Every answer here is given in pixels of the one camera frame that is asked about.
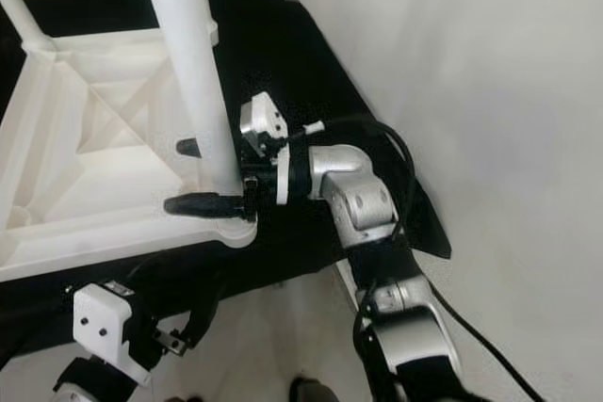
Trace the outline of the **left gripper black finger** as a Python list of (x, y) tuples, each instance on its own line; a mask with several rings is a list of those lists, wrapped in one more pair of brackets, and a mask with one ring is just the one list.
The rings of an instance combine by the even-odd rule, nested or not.
[(189, 345), (197, 345), (210, 329), (227, 284), (224, 274), (214, 274), (198, 285), (184, 328), (184, 339)]

